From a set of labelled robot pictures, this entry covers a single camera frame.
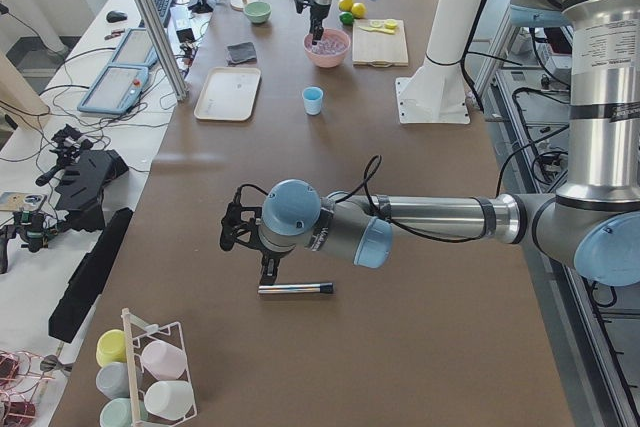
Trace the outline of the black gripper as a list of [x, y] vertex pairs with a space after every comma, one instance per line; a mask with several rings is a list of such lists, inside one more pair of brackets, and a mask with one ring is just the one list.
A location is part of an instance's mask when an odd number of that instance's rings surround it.
[[279, 263], [290, 253], [291, 250], [277, 252], [264, 249], [262, 251], [260, 286], [274, 285], [276, 283]]
[[327, 6], [323, 4], [313, 3], [310, 5], [310, 20], [312, 45], [316, 45], [322, 39], [324, 28], [322, 22], [327, 17]]

